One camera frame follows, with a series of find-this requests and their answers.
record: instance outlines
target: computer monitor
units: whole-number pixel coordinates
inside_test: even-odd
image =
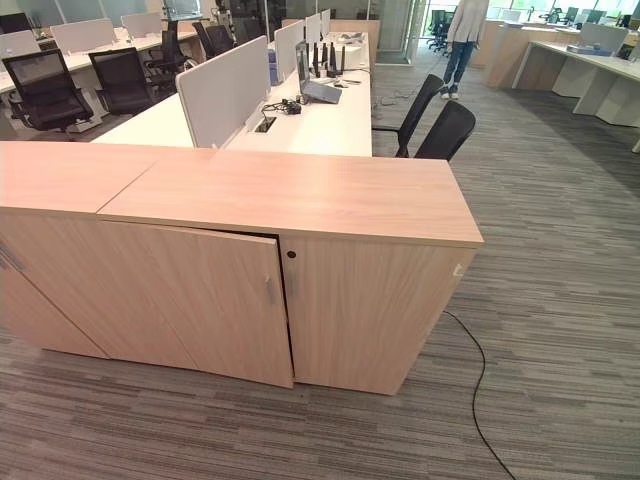
[[[574,22],[577,15],[578,15],[578,9],[575,7],[569,7],[567,8],[567,14],[564,16],[564,19],[567,22]]]
[[[31,30],[29,19],[24,13],[0,15],[0,33],[15,33]]]
[[[604,15],[604,10],[591,10],[587,17],[587,23],[598,23]]]

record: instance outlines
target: cabinet handle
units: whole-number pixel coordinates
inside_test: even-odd
[[[24,272],[25,268],[22,262],[20,262],[20,260],[16,258],[13,252],[11,252],[11,250],[9,250],[9,247],[7,247],[4,243],[0,243],[0,253],[4,255],[7,262],[9,262],[9,264],[11,264],[13,268],[18,270],[19,272]]]
[[[267,287],[267,294],[269,295],[269,303],[271,305],[275,305],[276,295],[275,295],[275,292],[273,291],[273,281],[271,280],[271,277],[267,275],[264,283]]]

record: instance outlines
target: mesh chair back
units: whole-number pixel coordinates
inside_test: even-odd
[[[211,43],[211,38],[209,38],[209,35],[205,31],[204,25],[200,22],[193,22],[191,25],[196,29],[196,33],[198,34],[198,38],[200,38],[200,43],[207,58],[215,57],[216,54],[213,50],[213,43]]]
[[[135,48],[90,53],[89,58],[111,113],[135,113],[153,104]]]
[[[398,154],[400,156],[407,156],[407,145],[409,145],[409,140],[411,140],[413,132],[418,126],[418,123],[420,123],[420,119],[422,118],[422,114],[426,110],[427,105],[429,105],[431,99],[436,95],[436,93],[438,93],[438,90],[442,88],[442,85],[442,79],[435,75],[428,75],[422,84],[422,87],[418,92],[418,96],[411,104],[411,108],[409,108],[407,116],[398,130],[398,144],[400,145]]]
[[[228,52],[233,48],[233,39],[229,36],[227,27],[224,25],[209,25],[205,30],[211,39],[214,56]]]
[[[447,102],[420,145],[416,158],[451,160],[475,125],[473,113],[458,102]]]
[[[249,32],[247,32],[247,26],[244,23],[244,20],[244,18],[237,18],[233,21],[233,28],[238,45],[242,45],[249,41]]]
[[[260,26],[260,22],[257,19],[245,18],[244,24],[245,28],[247,29],[247,34],[249,35],[249,40],[254,40],[264,35],[264,33],[262,32],[262,27]]]
[[[50,104],[70,93],[76,87],[60,50],[46,50],[2,60],[16,90],[23,101]]]

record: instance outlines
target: jeans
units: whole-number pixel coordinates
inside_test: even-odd
[[[473,53],[473,47],[476,42],[453,42],[453,50],[449,57],[449,63],[447,63],[447,69],[444,72],[444,84],[449,85],[451,81],[451,74],[456,71],[453,76],[453,81],[459,83],[464,73],[464,69],[467,68],[467,63]]]

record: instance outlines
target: power cord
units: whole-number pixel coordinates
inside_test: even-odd
[[[467,328],[467,326],[462,322],[462,320],[460,320],[458,317],[456,317],[453,313],[448,312],[446,310],[443,311],[443,313],[446,313],[447,315],[449,315],[451,318],[453,318],[456,322],[458,322],[458,324],[464,329],[464,331],[467,333],[467,335],[469,335],[469,337],[471,337],[471,340],[473,340],[473,343],[476,344],[476,347],[478,347],[478,350],[480,351],[480,355],[482,355],[482,373],[480,374],[480,377],[478,378],[478,381],[476,382],[476,387],[473,390],[473,400],[471,402],[471,411],[473,412],[473,423],[476,424],[476,430],[478,431],[478,434],[480,435],[480,438],[482,439],[482,441],[484,442],[484,444],[487,446],[487,448],[489,449],[489,451],[493,454],[493,456],[496,458],[496,460],[498,461],[498,463],[500,464],[500,466],[504,469],[505,472],[507,472],[507,474],[513,479],[513,480],[518,480],[516,478],[516,476],[511,473],[511,470],[509,470],[509,468],[504,464],[504,462],[502,461],[502,459],[498,456],[498,454],[495,452],[495,450],[493,449],[493,447],[491,446],[491,444],[489,443],[489,441],[486,439],[486,437],[484,436],[484,433],[482,433],[482,429],[480,428],[480,425],[478,424],[478,416],[476,415],[476,399],[478,397],[478,390],[480,389],[480,384],[482,383],[482,379],[484,378],[484,372],[487,368],[487,358],[484,354],[484,350],[482,348],[482,345],[480,345],[480,342],[478,342],[478,340],[476,339],[476,337],[473,336],[473,333],[471,333],[471,331]]]

